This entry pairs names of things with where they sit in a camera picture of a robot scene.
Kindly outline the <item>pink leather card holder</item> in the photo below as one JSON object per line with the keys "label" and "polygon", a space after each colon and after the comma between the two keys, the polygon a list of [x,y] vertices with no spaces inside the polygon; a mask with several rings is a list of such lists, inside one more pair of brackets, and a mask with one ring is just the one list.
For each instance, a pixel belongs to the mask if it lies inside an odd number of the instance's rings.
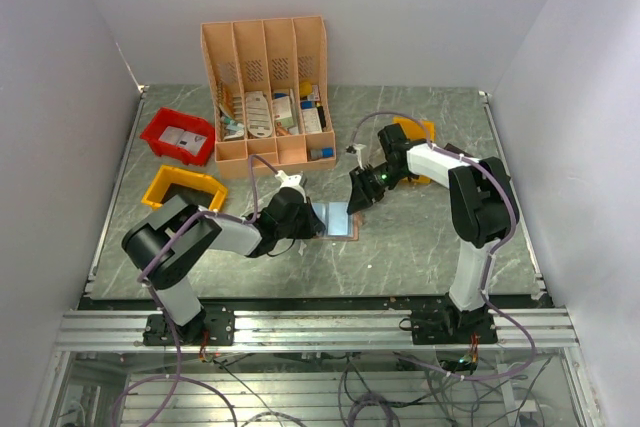
{"label": "pink leather card holder", "polygon": [[318,240],[357,241],[362,218],[359,213],[348,214],[347,202],[313,202],[316,216],[324,229],[315,236]]}

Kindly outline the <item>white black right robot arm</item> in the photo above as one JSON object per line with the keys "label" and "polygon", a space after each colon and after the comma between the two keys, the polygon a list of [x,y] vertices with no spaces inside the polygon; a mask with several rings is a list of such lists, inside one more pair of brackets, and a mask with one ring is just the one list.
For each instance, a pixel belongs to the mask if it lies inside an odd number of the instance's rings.
{"label": "white black right robot arm", "polygon": [[448,189],[451,222],[460,239],[458,265],[448,297],[455,306],[440,320],[450,341],[465,341],[476,330],[469,311],[488,300],[496,251],[508,242],[520,214],[511,179],[498,157],[478,159],[454,153],[428,139],[409,139],[397,123],[378,132],[385,161],[359,163],[349,172],[347,212],[358,213],[381,201],[402,180],[426,177]]}

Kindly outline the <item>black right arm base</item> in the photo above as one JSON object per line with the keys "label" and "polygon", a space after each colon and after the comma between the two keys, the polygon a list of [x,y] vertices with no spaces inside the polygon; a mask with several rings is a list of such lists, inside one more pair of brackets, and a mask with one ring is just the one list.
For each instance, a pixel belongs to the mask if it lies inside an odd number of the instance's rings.
{"label": "black right arm base", "polygon": [[453,308],[412,311],[398,327],[409,332],[414,345],[495,344],[493,316],[486,309],[459,312]]}

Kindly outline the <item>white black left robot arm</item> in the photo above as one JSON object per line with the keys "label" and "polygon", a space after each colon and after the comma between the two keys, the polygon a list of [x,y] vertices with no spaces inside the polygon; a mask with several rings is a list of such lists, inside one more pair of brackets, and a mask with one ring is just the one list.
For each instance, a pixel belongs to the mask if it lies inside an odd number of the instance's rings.
{"label": "white black left robot arm", "polygon": [[207,250],[257,258],[281,240],[324,231],[309,197],[293,187],[280,188],[266,207],[245,217],[207,211],[177,195],[131,228],[121,247],[167,312],[170,334],[192,344],[203,334],[204,308],[188,274]]}

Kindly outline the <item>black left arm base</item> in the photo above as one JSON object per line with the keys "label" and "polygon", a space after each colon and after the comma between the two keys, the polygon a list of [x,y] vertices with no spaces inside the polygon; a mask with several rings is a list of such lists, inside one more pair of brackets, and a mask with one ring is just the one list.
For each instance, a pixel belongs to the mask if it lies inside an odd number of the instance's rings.
{"label": "black left arm base", "polygon": [[[231,346],[234,341],[235,316],[227,310],[202,310],[185,326],[175,327],[181,345]],[[143,332],[144,346],[170,346],[175,343],[166,316],[150,315]]]}

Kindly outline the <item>cards in red bin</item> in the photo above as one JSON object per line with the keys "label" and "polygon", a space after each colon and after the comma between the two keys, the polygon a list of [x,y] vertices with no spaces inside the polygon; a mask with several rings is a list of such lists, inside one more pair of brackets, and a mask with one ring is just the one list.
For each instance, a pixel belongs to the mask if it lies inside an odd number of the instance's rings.
{"label": "cards in red bin", "polygon": [[207,140],[206,136],[167,126],[159,137],[160,142],[183,149],[192,155],[198,155]]}

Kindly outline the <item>blue grey cylinder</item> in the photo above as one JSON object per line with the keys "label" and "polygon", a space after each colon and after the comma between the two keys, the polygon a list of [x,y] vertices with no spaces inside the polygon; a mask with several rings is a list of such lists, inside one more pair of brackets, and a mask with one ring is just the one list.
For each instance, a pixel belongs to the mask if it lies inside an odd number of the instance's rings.
{"label": "blue grey cylinder", "polygon": [[312,161],[331,158],[334,156],[334,149],[330,147],[310,149],[308,154],[309,154],[309,159]]}

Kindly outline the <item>yellow bin right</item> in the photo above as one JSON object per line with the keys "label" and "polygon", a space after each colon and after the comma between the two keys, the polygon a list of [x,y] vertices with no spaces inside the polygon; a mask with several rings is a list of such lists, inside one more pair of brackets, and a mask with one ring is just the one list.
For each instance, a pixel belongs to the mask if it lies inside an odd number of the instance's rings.
{"label": "yellow bin right", "polygon": [[[420,125],[417,123],[399,116],[393,117],[393,122],[400,125],[405,136],[409,141],[415,140],[424,140],[428,138],[429,140],[435,140],[435,124],[431,121],[420,120]],[[432,180],[425,176],[419,176],[417,178],[405,178],[402,179],[403,183],[417,183],[417,184],[430,184]]]}

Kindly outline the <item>yellow bin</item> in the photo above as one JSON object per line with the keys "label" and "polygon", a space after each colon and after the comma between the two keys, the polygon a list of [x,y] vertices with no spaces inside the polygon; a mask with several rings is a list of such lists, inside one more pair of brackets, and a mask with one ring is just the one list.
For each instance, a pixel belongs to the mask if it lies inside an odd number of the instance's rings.
{"label": "yellow bin", "polygon": [[[417,123],[399,116],[393,117],[393,122],[400,125],[405,136],[409,141],[415,140],[424,140],[428,138],[429,140],[435,140],[435,124],[431,121],[420,120],[420,125]],[[417,183],[417,184],[430,184],[432,180],[425,176],[419,176],[417,178],[405,178],[402,179],[403,183]]]}
{"label": "yellow bin", "polygon": [[228,188],[213,176],[162,165],[141,203],[157,210],[175,196],[183,197],[190,204],[215,210],[223,206]]}

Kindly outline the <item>black book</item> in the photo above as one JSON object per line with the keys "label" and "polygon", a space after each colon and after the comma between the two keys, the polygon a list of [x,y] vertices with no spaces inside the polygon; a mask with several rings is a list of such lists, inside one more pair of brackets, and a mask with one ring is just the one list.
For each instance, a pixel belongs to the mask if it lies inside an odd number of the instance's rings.
{"label": "black book", "polygon": [[464,151],[463,149],[451,144],[451,143],[447,143],[444,146],[444,150],[448,153],[450,153],[454,158],[470,158],[470,159],[474,159],[474,156],[466,151]]}

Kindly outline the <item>white oval perforated board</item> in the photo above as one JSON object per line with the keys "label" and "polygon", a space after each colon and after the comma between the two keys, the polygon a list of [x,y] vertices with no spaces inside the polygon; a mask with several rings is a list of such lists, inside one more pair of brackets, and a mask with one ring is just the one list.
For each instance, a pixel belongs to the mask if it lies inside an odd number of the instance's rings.
{"label": "white oval perforated board", "polygon": [[246,127],[254,138],[268,138],[273,135],[272,117],[269,104],[262,91],[245,94]]}

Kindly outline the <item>white box in organizer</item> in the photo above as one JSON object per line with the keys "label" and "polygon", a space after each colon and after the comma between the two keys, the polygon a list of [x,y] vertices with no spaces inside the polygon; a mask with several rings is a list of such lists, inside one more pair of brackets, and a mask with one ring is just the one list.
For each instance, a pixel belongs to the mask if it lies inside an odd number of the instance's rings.
{"label": "white box in organizer", "polygon": [[295,125],[292,102],[289,95],[276,96],[272,101],[274,123],[286,130]]}

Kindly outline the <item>yellow bin left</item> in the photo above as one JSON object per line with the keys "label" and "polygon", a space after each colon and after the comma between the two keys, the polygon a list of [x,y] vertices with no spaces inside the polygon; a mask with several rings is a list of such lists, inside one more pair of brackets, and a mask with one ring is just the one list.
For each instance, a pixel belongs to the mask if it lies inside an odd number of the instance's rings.
{"label": "yellow bin left", "polygon": [[175,196],[183,197],[190,204],[215,210],[223,206],[228,188],[213,176],[162,165],[141,203],[157,210]]}

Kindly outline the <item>peach plastic desk organizer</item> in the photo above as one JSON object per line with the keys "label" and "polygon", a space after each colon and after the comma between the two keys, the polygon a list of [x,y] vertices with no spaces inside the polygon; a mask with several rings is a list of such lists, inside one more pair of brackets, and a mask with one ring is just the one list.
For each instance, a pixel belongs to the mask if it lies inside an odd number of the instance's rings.
{"label": "peach plastic desk organizer", "polygon": [[[210,22],[201,26],[201,48],[214,105],[214,160],[225,179],[247,176],[264,157],[287,172],[329,170],[337,160],[329,111],[328,41],[320,16]],[[273,135],[252,137],[246,127],[245,94],[262,91]],[[272,101],[289,95],[295,125],[274,123]],[[333,148],[334,156],[312,161],[309,150]]]}

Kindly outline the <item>red plastic bin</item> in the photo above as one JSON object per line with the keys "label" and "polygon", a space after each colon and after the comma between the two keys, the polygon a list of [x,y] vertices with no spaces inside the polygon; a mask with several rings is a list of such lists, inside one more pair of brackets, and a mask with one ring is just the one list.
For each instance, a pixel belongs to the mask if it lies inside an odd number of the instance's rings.
{"label": "red plastic bin", "polygon": [[156,156],[205,166],[214,150],[216,132],[203,118],[161,107],[140,138]]}

